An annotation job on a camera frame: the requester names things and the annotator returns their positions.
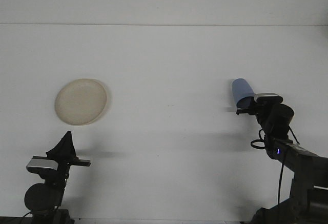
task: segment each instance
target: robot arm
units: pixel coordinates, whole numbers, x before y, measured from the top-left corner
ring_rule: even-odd
[[[294,111],[275,93],[255,94],[244,79],[233,82],[237,114],[255,115],[264,131],[271,159],[294,172],[290,197],[267,210],[260,209],[251,224],[328,223],[328,158],[320,157],[288,138]]]

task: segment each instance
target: black cable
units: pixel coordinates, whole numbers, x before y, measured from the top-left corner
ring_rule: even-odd
[[[264,146],[257,146],[255,145],[256,142],[261,142],[264,143],[264,139],[261,136],[261,131],[263,131],[263,129],[261,129],[260,131],[258,131],[258,136],[260,137],[260,139],[255,139],[251,142],[251,147],[258,149],[258,150],[264,150],[265,149],[265,145]]]
[[[295,134],[294,134],[294,132],[293,132],[293,130],[290,126],[289,126],[289,130],[292,132],[292,135],[295,138],[296,143],[299,144],[299,142],[298,142],[298,140],[297,140],[297,138],[296,138],[296,136],[295,136]]]
[[[290,149],[290,147],[288,147],[286,149],[286,152],[283,156],[283,159],[282,159],[282,163],[281,163],[281,170],[280,170],[280,177],[279,177],[279,186],[278,186],[278,214],[277,214],[277,223],[279,223],[279,215],[280,215],[280,193],[281,193],[281,182],[282,182],[282,174],[283,174],[283,168],[285,166],[285,161],[286,161],[286,158],[287,158],[287,154],[288,154],[288,150]]]
[[[21,217],[21,218],[20,218],[20,221],[19,221],[19,223],[18,223],[18,224],[21,224],[21,223],[22,223],[22,221],[23,221],[23,219],[24,219],[24,217],[25,217],[25,216],[27,216],[28,214],[31,214],[31,212],[29,212],[29,213],[26,213],[26,214],[25,214],[23,217]]]

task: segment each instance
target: beige plate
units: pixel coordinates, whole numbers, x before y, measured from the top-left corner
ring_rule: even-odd
[[[55,101],[58,117],[70,125],[95,121],[105,109],[107,94],[94,79],[77,79],[64,86]]]

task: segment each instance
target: white wall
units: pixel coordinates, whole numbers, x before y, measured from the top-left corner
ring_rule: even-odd
[[[0,215],[21,215],[25,165],[67,130],[90,168],[71,169],[75,217],[248,219],[276,202],[280,163],[249,146],[259,126],[234,113],[231,79],[276,92],[309,150],[327,155],[327,27],[0,26]],[[106,115],[73,127],[54,112],[67,82],[96,78]],[[283,194],[288,196],[290,175]]]
[[[328,155],[328,27],[35,24],[327,25],[327,4],[0,0],[0,216],[26,213],[25,191],[41,179],[25,165],[68,130],[92,161],[71,168],[63,207],[73,217],[232,221],[275,205],[280,163],[249,146],[259,126],[235,114],[238,77],[282,95],[302,145]],[[105,83],[111,105],[69,126],[54,100],[83,77]]]
[[[0,0],[1,23],[328,25],[328,0]]]

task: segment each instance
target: paper plate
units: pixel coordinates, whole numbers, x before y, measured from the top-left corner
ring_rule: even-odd
[[[100,82],[77,79],[60,90],[55,111],[62,121],[70,125],[86,125],[99,118],[106,103],[106,90]]]

